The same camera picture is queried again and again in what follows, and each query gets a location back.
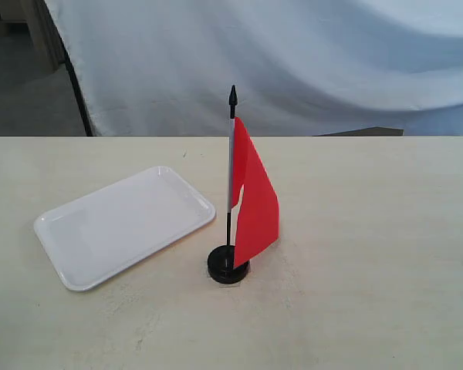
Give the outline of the white draped backdrop cloth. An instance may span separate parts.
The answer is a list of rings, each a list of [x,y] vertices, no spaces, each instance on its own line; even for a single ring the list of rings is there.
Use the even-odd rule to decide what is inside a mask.
[[[463,1],[50,1],[100,136],[463,136]]]

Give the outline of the red flag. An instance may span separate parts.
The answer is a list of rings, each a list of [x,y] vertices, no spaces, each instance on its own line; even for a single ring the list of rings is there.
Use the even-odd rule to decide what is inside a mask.
[[[228,97],[228,216],[238,206],[232,267],[237,268],[279,239],[279,200],[245,124],[236,116],[238,95]]]

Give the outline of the wooden furniture in background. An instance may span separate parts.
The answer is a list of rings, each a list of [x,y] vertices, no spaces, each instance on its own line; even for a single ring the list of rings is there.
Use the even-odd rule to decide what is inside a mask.
[[[55,72],[65,61],[63,42],[43,0],[0,1],[0,37],[26,25],[41,66]]]

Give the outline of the black backdrop stand pole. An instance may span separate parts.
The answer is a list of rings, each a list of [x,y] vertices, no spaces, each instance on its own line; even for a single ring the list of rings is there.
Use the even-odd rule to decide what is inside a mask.
[[[66,50],[66,46],[65,46],[65,43],[63,41],[63,37],[60,35],[59,39],[60,39],[61,46],[62,46],[62,49],[63,49],[64,64],[65,64],[65,67],[66,67],[67,74],[69,76],[69,81],[70,81],[71,86],[73,88],[73,93],[74,93],[74,97],[75,97],[75,100],[76,100],[76,105],[77,105],[78,110],[79,110],[79,115],[80,115],[80,118],[82,120],[82,124],[83,124],[85,134],[88,137],[93,137],[93,128],[92,128],[92,124],[90,122],[89,113],[88,113],[87,108],[86,108],[85,100],[83,98],[83,93],[82,93],[82,90],[80,88],[79,80],[77,78],[75,69],[74,69],[73,64],[71,62],[71,59],[69,57],[69,53]]]

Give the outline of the black round flag base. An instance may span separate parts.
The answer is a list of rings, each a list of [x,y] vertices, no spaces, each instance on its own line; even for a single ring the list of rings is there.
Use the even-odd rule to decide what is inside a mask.
[[[235,247],[222,245],[216,247],[207,259],[208,273],[220,284],[236,284],[248,274],[250,261],[234,267]]]

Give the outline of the white rectangular plastic tray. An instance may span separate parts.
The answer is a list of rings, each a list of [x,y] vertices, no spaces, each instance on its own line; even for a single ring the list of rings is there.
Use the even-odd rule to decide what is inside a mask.
[[[209,224],[214,205],[153,166],[46,211],[34,231],[64,286],[88,291]]]

